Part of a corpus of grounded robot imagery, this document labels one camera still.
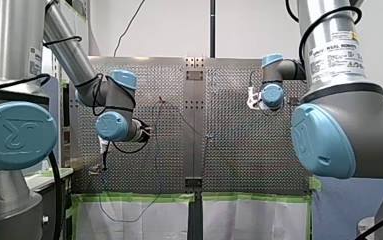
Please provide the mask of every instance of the cable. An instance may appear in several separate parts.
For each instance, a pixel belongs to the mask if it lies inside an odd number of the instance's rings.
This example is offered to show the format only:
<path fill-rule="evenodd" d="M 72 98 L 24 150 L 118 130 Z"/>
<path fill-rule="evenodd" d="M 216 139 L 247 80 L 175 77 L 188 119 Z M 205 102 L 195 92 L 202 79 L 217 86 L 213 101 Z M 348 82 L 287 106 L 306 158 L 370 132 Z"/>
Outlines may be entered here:
<path fill-rule="evenodd" d="M 383 227 L 383 220 L 380 221 L 379 223 L 375 224 L 373 227 L 369 228 L 368 230 L 366 230 L 362 234 L 360 234 L 357 238 L 355 238 L 355 240 L 366 240 L 366 238 L 369 235 L 371 235 L 372 233 L 374 233 L 375 231 L 377 231 L 378 229 L 380 229 L 382 227 Z"/>
<path fill-rule="evenodd" d="M 104 77 L 104 74 L 102 73 L 99 73 L 97 74 L 97 76 L 95 77 L 95 79 L 99 79 L 98 80 L 98 83 L 96 85 L 94 85 L 94 88 L 93 88 L 93 93 L 92 93 L 92 97 L 93 97 L 93 101 L 92 101 L 92 113 L 94 114 L 94 116 L 98 117 L 98 116 L 101 116 L 107 109 L 117 109 L 117 110 L 124 110 L 124 111 L 131 111 L 131 109 L 128 109 L 128 108 L 124 108 L 124 107 L 117 107 L 117 106 L 104 106 L 103 109 L 97 113 L 96 111 L 96 107 L 97 107 L 97 104 L 98 106 L 102 106 L 101 103 L 99 103 L 97 101 L 97 97 L 98 95 L 100 94 L 100 91 L 101 91 L 101 84 L 103 83 L 103 77 Z M 116 81 L 110 77 L 110 76 L 105 76 L 107 81 L 113 81 L 114 83 L 116 83 Z M 120 89 L 122 89 L 122 91 L 128 96 L 128 98 L 132 101 L 132 109 L 135 108 L 136 106 L 136 102 L 135 102 L 135 98 L 134 96 L 132 96 L 131 93 L 128 92 L 128 90 L 126 90 L 123 86 L 120 86 L 118 84 L 116 84 L 117 87 L 119 87 Z"/>
<path fill-rule="evenodd" d="M 47 14 L 48 10 L 50 10 L 51 6 L 53 6 L 54 3 L 59 3 L 58 0 L 51 0 L 46 6 L 45 6 L 45 14 Z"/>
<path fill-rule="evenodd" d="M 22 80 L 15 81 L 15 82 L 3 83 L 3 84 L 0 84 L 0 89 L 13 87 L 13 86 L 23 84 L 23 83 L 32 82 L 32 81 L 35 81 L 35 80 L 38 80 L 41 78 L 45 78 L 45 80 L 44 80 L 44 82 L 45 82 L 45 81 L 51 79 L 51 76 L 49 74 L 43 73 L 43 74 L 37 75 L 36 77 L 22 79 Z"/>
<path fill-rule="evenodd" d="M 135 154 L 135 153 L 141 152 L 141 151 L 145 148 L 145 146 L 147 146 L 147 144 L 148 144 L 148 141 L 145 141 L 144 145 L 142 145 L 142 146 L 141 146 L 140 148 L 138 148 L 137 150 L 133 150 L 133 151 L 128 152 L 128 151 L 125 151 L 125 150 L 120 149 L 120 148 L 116 145 L 116 143 L 113 142 L 113 146 L 117 149 L 117 151 L 119 151 L 119 152 L 121 152 L 121 153 L 124 153 L 124 154 Z"/>
<path fill-rule="evenodd" d="M 57 159 L 53 151 L 48 155 L 48 158 L 50 159 L 51 168 L 53 169 L 54 185 L 56 187 L 56 220 L 53 239 L 59 240 L 63 228 L 63 184 L 60 178 Z"/>
<path fill-rule="evenodd" d="M 344 6 L 344 7 L 336 8 L 336 9 L 329 11 L 327 13 L 324 13 L 322 16 L 320 16 L 316 21 L 314 21 L 312 24 L 310 24 L 310 26 L 307 28 L 306 32 L 304 32 L 303 37 L 301 38 L 298 51 L 299 51 L 300 62 L 301 62 L 301 64 L 303 64 L 303 66 L 304 66 L 304 47 L 306 45 L 306 41 L 309 38 L 310 34 L 327 17 L 331 16 L 334 13 L 343 12 L 343 11 L 352 11 L 352 12 L 357 13 L 357 19 L 356 19 L 356 21 L 354 21 L 354 24 L 359 23 L 359 21 L 362 19 L 362 11 L 359 8 L 353 7 L 353 6 Z"/>
<path fill-rule="evenodd" d="M 158 110 L 158 116 L 157 116 L 156 121 L 154 121 L 154 109 L 157 107 L 157 105 L 159 103 L 160 103 L 160 106 L 159 106 L 159 110 Z M 154 169 L 156 170 L 157 178 L 158 178 L 158 181 L 159 181 L 159 192 L 158 192 L 157 196 L 150 202 L 150 204 L 148 204 L 144 208 L 144 210 L 141 212 L 141 214 L 139 214 L 138 217 L 135 218 L 134 220 L 118 220 L 118 219 L 115 219 L 112 216 L 110 216 L 104 210 L 103 205 L 101 203 L 101 195 L 99 195 L 101 211 L 104 213 L 104 215 L 106 215 L 106 217 L 108 217 L 113 222 L 122 222 L 122 223 L 134 223 L 134 222 L 137 222 L 139 219 L 141 219 L 141 217 L 144 215 L 144 213 L 147 211 L 147 209 L 150 208 L 150 206 L 152 206 L 157 201 L 157 199 L 159 199 L 160 195 L 163 192 L 163 181 L 162 181 L 160 170 L 159 170 L 159 166 L 158 166 L 158 157 L 159 157 L 159 152 L 160 152 L 159 140 L 158 140 L 158 123 L 159 123 L 160 115 L 161 115 L 161 112 L 162 112 L 162 109 L 163 109 L 163 104 L 164 104 L 164 102 L 160 102 L 160 101 L 156 102 L 153 105 L 152 109 L 151 109 L 151 117 L 152 117 L 152 122 L 153 122 L 153 126 L 154 126 L 154 138 L 155 138 L 155 143 L 156 143 L 156 154 L 154 155 Z M 105 187 L 106 181 L 105 181 L 104 177 L 102 178 L 102 180 L 103 180 L 104 188 L 107 189 Z"/>
<path fill-rule="evenodd" d="M 172 103 L 170 103 L 170 102 L 167 102 L 167 101 L 165 101 L 165 100 L 162 100 L 162 102 L 163 103 L 167 103 L 167 104 L 169 104 L 172 108 L 174 108 L 174 109 L 177 109 L 177 107 L 175 107 Z M 184 123 L 186 124 L 186 125 L 188 125 L 188 127 L 189 128 L 191 128 L 193 131 L 194 131 L 194 133 L 195 134 L 197 134 L 198 136 L 201 136 L 201 137 L 203 137 L 203 134 L 201 134 L 201 133 L 199 133 L 187 120 L 185 120 L 185 117 L 184 117 L 184 115 L 182 115 L 182 113 L 181 113 L 181 111 L 179 111 L 179 109 L 177 109 L 177 112 L 178 112 L 178 114 L 179 114 L 179 116 L 181 116 L 181 118 L 182 118 L 182 121 L 184 121 Z"/>
<path fill-rule="evenodd" d="M 114 53 L 113 53 L 113 57 L 116 57 L 116 54 L 117 54 L 117 50 L 119 49 L 120 47 L 120 42 L 122 41 L 122 38 L 126 35 L 126 33 L 128 32 L 129 28 L 131 27 L 132 25 L 132 22 L 134 21 L 135 17 L 138 15 L 138 12 L 139 10 L 141 9 L 142 5 L 144 4 L 145 0 L 142 0 L 141 3 L 139 4 L 138 6 L 138 9 L 135 11 L 135 14 L 134 16 L 132 16 L 131 20 L 129 21 L 128 23 L 128 26 L 126 27 L 125 31 L 122 33 L 122 35 L 120 35 L 119 37 L 119 40 L 117 42 L 117 46 L 116 48 L 114 49 Z"/>
<path fill-rule="evenodd" d="M 76 40 L 78 42 L 81 42 L 82 41 L 82 37 L 81 36 L 73 36 L 73 37 L 68 37 L 68 38 L 64 38 L 64 39 L 60 39 L 60 40 L 56 40 L 56 41 L 52 41 L 52 42 L 46 42 L 44 44 L 42 44 L 44 47 L 48 48 L 48 46 L 51 46 L 51 45 L 54 45 L 54 44 L 58 44 L 58 43 L 62 43 L 62 42 L 67 42 L 67 41 L 70 41 L 70 40 Z"/>
<path fill-rule="evenodd" d="M 290 7 L 290 0 L 285 0 L 285 6 L 287 7 L 287 12 L 288 14 L 290 15 L 290 17 L 296 21 L 296 22 L 299 22 L 298 21 L 298 17 L 296 17 L 296 15 L 294 15 L 293 11 L 291 10 L 291 7 Z"/>
<path fill-rule="evenodd" d="M 253 75 L 258 72 L 259 70 L 253 70 L 251 71 L 250 73 L 250 79 L 248 80 L 248 86 L 249 87 L 252 87 L 253 86 Z"/>

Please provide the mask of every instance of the gray metal arm segment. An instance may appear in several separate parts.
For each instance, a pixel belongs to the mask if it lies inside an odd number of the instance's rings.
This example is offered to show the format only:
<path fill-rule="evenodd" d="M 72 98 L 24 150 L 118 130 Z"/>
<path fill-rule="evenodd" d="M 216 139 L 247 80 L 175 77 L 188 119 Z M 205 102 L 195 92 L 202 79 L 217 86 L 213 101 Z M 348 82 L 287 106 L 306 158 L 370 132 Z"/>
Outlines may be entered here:
<path fill-rule="evenodd" d="M 73 31 L 70 29 L 60 8 L 51 6 L 45 16 L 44 40 L 46 42 L 57 41 L 72 37 Z M 91 107 L 94 104 L 94 94 L 99 79 L 88 56 L 83 51 L 77 41 L 65 41 L 49 46 L 69 79 L 78 91 L 78 97 L 82 103 Z M 99 94 L 96 95 L 96 106 L 120 106 L 133 109 L 133 101 L 125 94 L 119 86 L 112 81 L 101 83 Z M 123 110 L 113 110 L 122 114 L 128 123 L 127 141 L 137 141 L 137 136 L 141 135 L 140 123 L 132 119 L 132 112 Z"/>

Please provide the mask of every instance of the green tape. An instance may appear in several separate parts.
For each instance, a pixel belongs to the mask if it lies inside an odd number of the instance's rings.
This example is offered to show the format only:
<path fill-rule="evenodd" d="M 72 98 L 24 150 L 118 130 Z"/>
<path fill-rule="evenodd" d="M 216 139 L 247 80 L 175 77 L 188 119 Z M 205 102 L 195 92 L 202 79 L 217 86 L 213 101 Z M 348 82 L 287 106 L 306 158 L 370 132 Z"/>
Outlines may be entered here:
<path fill-rule="evenodd" d="M 310 196 L 288 196 L 261 193 L 203 193 L 203 201 L 256 200 L 263 202 L 310 203 Z"/>
<path fill-rule="evenodd" d="M 153 202 L 157 195 L 104 192 L 101 194 L 79 194 L 72 198 L 78 202 Z M 194 201 L 194 194 L 161 194 L 155 203 L 180 203 Z"/>
<path fill-rule="evenodd" d="M 79 201 L 76 201 L 76 198 L 72 197 L 72 207 L 71 207 L 71 213 L 72 213 L 72 239 L 76 240 L 76 223 L 78 222 L 78 210 L 79 210 Z"/>
<path fill-rule="evenodd" d="M 104 192 L 101 194 L 74 194 L 72 195 L 72 208 L 68 212 L 72 215 L 73 239 L 76 239 L 78 210 L 81 203 L 89 202 L 142 202 L 151 203 L 157 195 L 137 194 L 137 193 L 118 193 Z M 155 203 L 188 203 L 194 201 L 194 194 L 161 194 Z"/>
<path fill-rule="evenodd" d="M 322 190 L 322 182 L 315 177 L 309 177 L 309 189 L 320 192 Z"/>

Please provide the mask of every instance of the robotic arm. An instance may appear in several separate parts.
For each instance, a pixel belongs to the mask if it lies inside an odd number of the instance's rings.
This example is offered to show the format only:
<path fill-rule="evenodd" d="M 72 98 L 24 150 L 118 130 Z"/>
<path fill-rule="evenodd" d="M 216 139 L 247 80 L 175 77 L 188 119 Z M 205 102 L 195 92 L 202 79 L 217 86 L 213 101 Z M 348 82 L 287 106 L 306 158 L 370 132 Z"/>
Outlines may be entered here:
<path fill-rule="evenodd" d="M 73 36 L 60 8 L 54 7 L 52 0 L 46 13 L 44 39 L 58 41 Z M 66 41 L 49 46 L 77 89 L 76 98 L 83 105 L 95 108 L 105 107 L 97 120 L 99 136 L 112 142 L 144 142 L 149 135 L 148 126 L 132 117 L 135 107 L 136 77 L 124 70 L 114 70 L 102 81 L 97 75 L 87 55 L 77 41 Z"/>

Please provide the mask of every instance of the perforated metal panel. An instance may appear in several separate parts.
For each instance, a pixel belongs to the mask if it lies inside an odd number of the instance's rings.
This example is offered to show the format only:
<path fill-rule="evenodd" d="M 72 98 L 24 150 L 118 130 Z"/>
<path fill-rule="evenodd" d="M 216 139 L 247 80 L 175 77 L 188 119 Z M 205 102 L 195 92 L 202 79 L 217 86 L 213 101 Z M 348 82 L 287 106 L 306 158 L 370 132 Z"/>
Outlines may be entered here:
<path fill-rule="evenodd" d="M 203 191 L 305 194 L 308 190 L 306 172 L 291 143 L 293 107 L 285 104 L 282 110 L 267 116 L 272 113 L 250 110 L 246 105 L 249 76 L 260 68 L 260 61 L 206 59 L 198 70 L 204 72 L 204 79 L 194 82 L 186 80 L 190 66 L 184 59 L 95 58 L 92 62 L 101 73 L 120 68 L 137 75 L 135 117 L 154 126 L 154 104 L 159 97 L 168 104 L 157 124 L 159 147 L 153 136 L 140 153 L 125 155 L 114 149 L 108 157 L 105 186 L 101 176 L 89 174 L 89 169 L 101 162 L 96 117 L 89 108 L 73 106 L 71 154 L 84 165 L 74 175 L 75 192 L 105 189 L 157 193 L 160 185 L 156 169 L 160 170 L 164 193 L 184 192 L 185 177 L 190 176 L 203 177 Z M 260 86 L 261 77 L 260 71 L 254 74 L 255 86 Z M 285 82 L 284 88 L 288 101 L 301 97 L 306 86 L 295 81 Z M 204 134 L 193 134 L 179 112 Z M 203 148 L 196 142 L 202 142 Z M 124 150 L 141 146 L 118 145 Z"/>
<path fill-rule="evenodd" d="M 93 116 L 90 108 L 79 106 L 77 109 L 78 151 L 84 167 L 75 174 L 74 191 L 93 192 L 105 189 L 156 193 L 160 188 L 158 169 L 160 178 L 163 179 L 164 193 L 183 192 L 183 133 L 181 117 L 178 113 L 182 111 L 180 103 L 184 74 L 180 63 L 183 60 L 178 60 L 177 65 L 171 63 L 165 65 L 164 61 L 156 61 L 151 65 L 139 65 L 139 61 L 130 64 L 122 64 L 125 61 L 119 59 L 117 62 L 113 61 L 115 59 L 94 61 L 94 67 L 97 72 L 104 74 L 109 74 L 114 69 L 125 69 L 136 74 L 137 106 L 134 117 L 152 126 L 157 125 L 158 147 L 155 137 L 152 137 L 144 150 L 133 155 L 120 153 L 113 148 L 108 155 L 108 170 L 103 175 L 106 184 L 103 185 L 100 176 L 89 174 L 89 169 L 101 162 L 95 131 L 97 118 Z M 171 103 L 163 106 L 160 112 L 159 105 L 156 105 L 159 97 Z M 122 150 L 132 151 L 141 147 L 142 143 L 117 143 L 117 146 Z"/>
<path fill-rule="evenodd" d="M 209 66 L 206 81 L 206 134 L 204 145 L 204 191 L 244 191 L 303 194 L 308 189 L 306 171 L 292 146 L 292 106 L 276 112 L 246 106 L 252 70 L 239 65 Z M 254 85 L 261 86 L 261 73 Z M 306 89 L 301 81 L 286 81 L 285 95 L 300 98 Z"/>

